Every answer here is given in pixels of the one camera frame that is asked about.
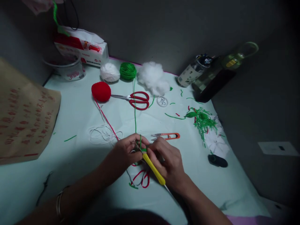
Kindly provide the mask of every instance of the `hand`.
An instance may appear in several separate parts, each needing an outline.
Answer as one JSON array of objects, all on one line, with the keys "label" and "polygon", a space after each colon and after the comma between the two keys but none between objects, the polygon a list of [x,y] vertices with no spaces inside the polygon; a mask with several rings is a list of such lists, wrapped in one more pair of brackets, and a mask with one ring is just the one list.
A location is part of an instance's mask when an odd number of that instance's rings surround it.
[{"label": "hand", "polygon": [[[165,161],[160,163],[154,152],[160,153]],[[165,178],[166,185],[180,194],[184,189],[188,176],[184,172],[178,148],[170,145],[162,137],[158,137],[147,149],[147,154],[153,165]]]},{"label": "hand", "polygon": [[[142,152],[131,153],[135,147],[135,141],[140,141],[140,139],[140,135],[134,133],[119,140],[100,164],[99,170],[107,176],[105,179],[107,185],[115,182],[131,164],[142,160]],[[146,148],[146,145],[149,145],[149,141],[142,136],[142,148]]]}]

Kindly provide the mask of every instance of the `white cotton stuffing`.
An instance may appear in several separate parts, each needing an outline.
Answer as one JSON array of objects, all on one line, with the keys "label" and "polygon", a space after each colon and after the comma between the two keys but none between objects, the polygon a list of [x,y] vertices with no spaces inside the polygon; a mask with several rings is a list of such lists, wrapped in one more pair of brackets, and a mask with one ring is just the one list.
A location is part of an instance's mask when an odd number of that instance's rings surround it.
[{"label": "white cotton stuffing", "polygon": [[163,79],[163,67],[159,63],[145,62],[138,72],[138,81],[144,84],[153,95],[163,96],[170,90],[169,83]]}]

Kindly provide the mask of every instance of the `wall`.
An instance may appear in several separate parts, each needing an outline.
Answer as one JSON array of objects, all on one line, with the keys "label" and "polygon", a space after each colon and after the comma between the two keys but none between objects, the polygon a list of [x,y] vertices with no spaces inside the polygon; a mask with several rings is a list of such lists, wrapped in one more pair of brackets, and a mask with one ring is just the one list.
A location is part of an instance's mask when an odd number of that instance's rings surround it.
[{"label": "wall", "polygon": [[42,51],[52,45],[51,12],[35,16],[22,1],[1,1],[0,54],[28,78],[43,84],[52,69],[42,62]]},{"label": "wall", "polygon": [[[285,21],[279,0],[73,2],[79,28],[102,37],[111,56],[136,63],[153,60],[175,74],[197,54],[220,55],[240,42],[259,43]],[[74,9],[70,1],[66,5],[75,27]],[[59,12],[67,25],[62,5]]]},{"label": "wall", "polygon": [[265,41],[214,98],[227,138],[263,197],[291,206],[300,157],[264,155],[257,142],[290,141],[300,151],[297,39],[285,26]]}]

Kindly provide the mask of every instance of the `outlet cover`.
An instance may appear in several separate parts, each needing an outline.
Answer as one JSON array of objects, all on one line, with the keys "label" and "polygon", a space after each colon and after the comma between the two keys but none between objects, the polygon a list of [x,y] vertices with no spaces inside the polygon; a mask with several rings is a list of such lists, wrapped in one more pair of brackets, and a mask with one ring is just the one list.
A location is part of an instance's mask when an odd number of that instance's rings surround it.
[{"label": "outlet cover", "polygon": [[258,145],[267,155],[300,156],[290,142],[258,142]]}]

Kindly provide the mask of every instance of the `silver bangle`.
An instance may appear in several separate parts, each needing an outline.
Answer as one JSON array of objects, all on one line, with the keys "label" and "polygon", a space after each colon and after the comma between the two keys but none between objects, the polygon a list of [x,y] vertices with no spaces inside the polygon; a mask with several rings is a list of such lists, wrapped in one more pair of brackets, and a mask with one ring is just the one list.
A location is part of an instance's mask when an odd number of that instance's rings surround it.
[{"label": "silver bangle", "polygon": [[58,216],[58,218],[59,218],[59,222],[60,223],[62,223],[64,220],[65,220],[65,218],[62,216],[62,214],[61,214],[61,212],[60,212],[60,201],[61,201],[61,198],[62,198],[62,195],[63,195],[63,191],[66,189],[66,188],[68,188],[68,187],[70,187],[69,185],[68,186],[66,186],[58,195],[57,195],[57,199],[56,199],[56,214],[57,214],[57,216]]}]

